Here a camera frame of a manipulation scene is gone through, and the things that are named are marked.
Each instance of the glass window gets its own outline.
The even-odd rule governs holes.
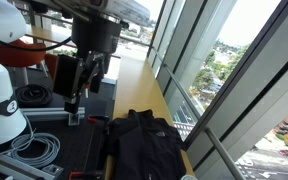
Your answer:
[[[288,179],[288,116],[272,128],[235,162],[246,178]]]
[[[187,89],[200,115],[211,104],[279,2],[279,0],[239,0],[224,25],[217,27],[220,31],[217,37],[214,36],[215,43],[211,49],[208,52],[201,50],[205,46],[203,47],[203,41],[198,42],[180,82]],[[198,120],[192,116],[186,102],[179,99],[183,97],[175,90],[168,104],[174,123],[182,123],[193,128]]]
[[[128,29],[123,29],[121,31],[121,36],[125,38],[120,38],[117,46],[117,50],[114,53],[115,56],[121,58],[129,58],[134,60],[144,61],[148,51],[148,44],[150,43],[153,32],[155,30],[156,21],[158,19],[163,0],[157,0],[154,2],[147,0],[137,0],[139,3],[148,8],[151,12],[150,24],[147,27],[142,27],[134,23],[129,23]],[[35,14],[35,19],[42,20],[42,27],[44,29],[51,30],[53,32],[70,36],[72,32],[72,22],[73,19],[63,18],[60,12],[49,10],[47,14],[41,17],[38,14]],[[53,51],[55,54],[64,53],[71,55],[76,52],[75,48],[61,46]],[[110,79],[117,79],[119,71],[120,59],[112,57],[110,62],[109,72],[105,77]]]
[[[168,24],[163,33],[163,38],[161,39],[159,47],[155,47],[157,49],[157,52],[161,56],[161,58],[164,58],[165,56],[166,50],[174,34],[174,30],[177,25],[178,19],[181,15],[184,4],[185,4],[185,0],[179,0],[179,1],[174,2],[173,8],[170,14],[170,18],[168,20]],[[158,58],[158,56],[155,54],[155,51],[153,49],[151,51],[151,54],[154,54],[154,56],[152,57],[150,55],[149,60],[152,61],[153,73],[155,74],[155,77],[156,77],[160,70],[162,59]]]
[[[29,6],[27,4],[25,4],[24,2],[15,1],[15,0],[7,0],[7,2],[13,4],[15,7],[17,7],[21,11],[26,24],[31,24],[30,15],[28,12]]]

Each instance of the black jacket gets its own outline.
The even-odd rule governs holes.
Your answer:
[[[152,110],[129,110],[109,124],[108,154],[116,158],[114,180],[179,180],[186,173],[177,130]]]

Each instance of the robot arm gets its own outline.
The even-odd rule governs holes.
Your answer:
[[[131,21],[146,26],[150,12],[134,0],[34,0],[42,9],[56,8],[73,16],[72,41],[76,57],[58,56],[53,91],[65,100],[64,109],[75,114],[85,86],[98,92],[116,51],[121,28]]]
[[[58,56],[53,91],[65,100],[65,110],[75,114],[85,86],[98,92],[116,51],[121,28],[126,21],[148,25],[150,12],[135,0],[22,0],[42,13],[49,8],[73,17],[71,39],[77,46],[75,57]],[[0,40],[12,42],[25,33],[21,13],[0,0]]]

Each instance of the metal railing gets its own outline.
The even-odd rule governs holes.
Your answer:
[[[152,49],[155,51],[157,57],[163,62],[163,58],[157,52],[156,48],[152,47]],[[182,85],[180,84],[180,82],[177,79],[177,77],[174,75],[174,73],[169,69],[169,67],[165,63],[162,64],[161,66],[163,68],[165,68],[166,71],[169,73],[172,81],[175,83],[176,87],[178,88],[178,90],[180,91],[182,96],[184,97],[185,101],[187,102],[187,104],[188,104],[189,108],[191,109],[191,111],[193,112],[194,116],[197,119],[200,119],[201,115],[198,113],[198,111],[195,108],[194,104],[190,100],[189,95],[186,93],[185,89],[182,87]],[[231,156],[229,155],[229,153],[227,152],[225,147],[222,145],[222,143],[220,142],[218,137],[215,135],[215,133],[210,128],[207,128],[207,127],[205,129],[203,129],[203,130],[207,134],[207,136],[209,137],[211,142],[213,143],[215,149],[220,154],[221,158],[223,159],[224,163],[226,164],[226,166],[228,167],[228,169],[230,170],[230,172],[232,173],[234,178],[235,179],[245,179],[245,177],[243,176],[241,171],[238,169],[238,167],[235,165],[233,159],[231,158]]]

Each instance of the window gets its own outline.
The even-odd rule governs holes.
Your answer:
[[[288,179],[288,116],[281,119],[235,164],[245,178]]]
[[[13,4],[15,7],[17,7],[21,11],[26,24],[31,24],[30,15],[29,15],[29,6],[27,4],[25,4],[24,2],[15,1],[15,0],[7,0],[7,2]]]
[[[223,18],[223,12],[221,14],[219,10],[214,11],[200,40],[196,41],[197,44],[187,64],[184,63],[186,61],[184,57],[189,56],[183,55],[177,68],[180,69],[177,71],[179,74],[182,71],[180,83],[187,90],[200,115],[212,103],[279,2],[278,0],[236,1],[225,23],[219,20]],[[198,119],[192,116],[191,110],[176,88],[169,88],[165,97],[166,99],[170,97],[168,105],[173,117],[177,117],[174,119],[175,124],[179,122],[190,126],[196,124]]]
[[[121,38],[118,42],[118,47],[115,56],[121,58],[131,58],[134,60],[144,61],[148,51],[148,44],[150,43],[153,32],[155,30],[156,21],[158,19],[160,9],[163,3],[163,0],[154,1],[153,3],[146,0],[138,0],[139,3],[148,8],[151,12],[150,24],[148,27],[138,26],[134,23],[129,23],[130,27],[128,29],[123,29],[121,31]],[[31,19],[29,16],[29,8],[24,3],[17,3],[15,1],[9,0],[10,3],[16,5],[17,8],[25,9],[22,14],[27,21],[27,24],[31,24]],[[35,17],[35,26],[42,27],[44,29],[51,30],[55,33],[62,34],[63,40],[65,37],[71,35],[72,31],[72,19],[63,18],[62,14],[57,11],[49,10],[46,14],[34,14]],[[27,37],[23,37],[23,40],[31,42],[32,40]],[[54,45],[53,43],[44,42],[47,46]],[[56,48],[53,53],[55,54],[68,54],[72,55],[76,52],[76,48],[71,48],[68,46],[61,46]],[[114,60],[110,62],[109,72],[105,77],[110,79],[117,79],[120,59],[112,57]]]
[[[177,25],[179,16],[182,12],[185,0],[178,0],[175,2],[167,1],[167,4],[165,5],[166,9],[165,14],[163,14],[162,19],[164,23],[167,22],[164,28],[160,28],[160,31],[163,31],[162,36],[160,39],[158,38],[158,34],[156,34],[156,41],[153,43],[154,49],[159,53],[160,57],[156,54],[155,50],[153,49],[149,55],[149,62],[152,64],[153,73],[155,74],[155,77],[157,76],[160,66],[162,64],[162,59],[165,56],[166,50],[170,44],[171,38],[174,34],[174,29]]]

